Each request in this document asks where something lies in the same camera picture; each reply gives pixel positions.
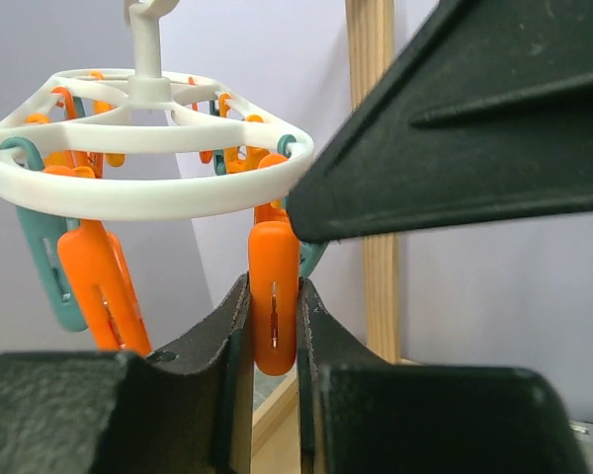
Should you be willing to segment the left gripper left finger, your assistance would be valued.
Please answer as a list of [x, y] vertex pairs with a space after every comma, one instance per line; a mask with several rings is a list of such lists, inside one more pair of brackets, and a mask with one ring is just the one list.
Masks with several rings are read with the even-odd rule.
[[149, 356], [0, 353], [0, 473], [247, 473], [250, 293]]

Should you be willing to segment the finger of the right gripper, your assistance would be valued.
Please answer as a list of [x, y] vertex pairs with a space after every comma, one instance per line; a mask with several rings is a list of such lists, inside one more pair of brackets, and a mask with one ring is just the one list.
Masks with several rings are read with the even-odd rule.
[[[368, 97], [349, 157], [393, 174], [377, 234], [593, 211], [593, 1], [442, 1]], [[306, 242], [355, 238], [332, 140], [288, 198]]]

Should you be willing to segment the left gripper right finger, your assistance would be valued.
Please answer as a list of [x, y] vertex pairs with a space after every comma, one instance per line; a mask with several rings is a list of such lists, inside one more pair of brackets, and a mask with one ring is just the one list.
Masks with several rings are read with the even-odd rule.
[[305, 473], [584, 473], [563, 403], [522, 367], [390, 363], [325, 308], [296, 310]]

